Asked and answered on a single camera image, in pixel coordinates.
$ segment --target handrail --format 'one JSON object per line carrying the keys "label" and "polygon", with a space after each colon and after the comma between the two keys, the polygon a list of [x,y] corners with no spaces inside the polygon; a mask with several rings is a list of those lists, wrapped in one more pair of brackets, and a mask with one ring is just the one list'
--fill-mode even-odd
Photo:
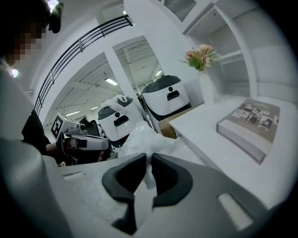
{"label": "handrail", "polygon": [[47,96],[48,91],[54,85],[55,80],[61,73],[61,71],[65,68],[65,66],[79,53],[82,53],[83,50],[91,45],[93,42],[97,41],[101,37],[106,37],[107,34],[110,34],[116,30],[119,30],[123,27],[132,26],[132,23],[128,19],[128,15],[121,16],[109,20],[92,30],[88,31],[86,34],[81,36],[78,40],[76,40],[55,62],[50,72],[47,74],[41,89],[39,90],[36,102],[35,102],[35,111],[37,115],[39,115],[43,102]]}

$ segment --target thick book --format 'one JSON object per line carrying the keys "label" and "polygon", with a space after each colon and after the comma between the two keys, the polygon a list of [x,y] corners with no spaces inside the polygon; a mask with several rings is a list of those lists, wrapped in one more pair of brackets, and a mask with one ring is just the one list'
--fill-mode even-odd
{"label": "thick book", "polygon": [[239,146],[260,165],[274,141],[279,111],[278,106],[247,99],[217,123],[217,132]]}

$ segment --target white plastic bag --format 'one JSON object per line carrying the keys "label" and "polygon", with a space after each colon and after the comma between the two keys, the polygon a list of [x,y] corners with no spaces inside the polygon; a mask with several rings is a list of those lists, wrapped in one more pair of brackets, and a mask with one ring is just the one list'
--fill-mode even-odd
{"label": "white plastic bag", "polygon": [[127,111],[126,111],[125,107],[120,105],[118,103],[118,100],[120,100],[121,102],[127,102],[127,98],[125,96],[117,95],[114,98],[108,99],[104,103],[102,103],[99,110],[101,110],[102,108],[104,108],[106,106],[109,106],[110,108],[112,108],[116,112],[126,114]]}
{"label": "white plastic bag", "polygon": [[174,139],[156,133],[146,121],[140,121],[129,134],[124,145],[117,151],[119,157],[135,153],[146,153],[147,166],[144,182],[146,183],[147,189],[153,189],[156,187],[156,182],[151,172],[151,156],[153,153],[161,151],[174,141]]}

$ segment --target vent grille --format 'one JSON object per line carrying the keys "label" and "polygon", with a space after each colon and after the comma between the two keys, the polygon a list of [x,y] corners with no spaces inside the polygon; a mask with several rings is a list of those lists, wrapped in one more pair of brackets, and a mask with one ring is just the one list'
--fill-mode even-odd
{"label": "vent grille", "polygon": [[165,0],[164,5],[180,20],[184,21],[196,5],[194,0]]}

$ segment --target vase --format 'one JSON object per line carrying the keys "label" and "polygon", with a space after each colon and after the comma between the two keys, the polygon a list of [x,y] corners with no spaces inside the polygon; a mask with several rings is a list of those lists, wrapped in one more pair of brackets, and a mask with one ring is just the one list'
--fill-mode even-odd
{"label": "vase", "polygon": [[199,74],[199,82],[204,103],[207,105],[213,105],[215,92],[214,84],[206,71],[200,71]]}

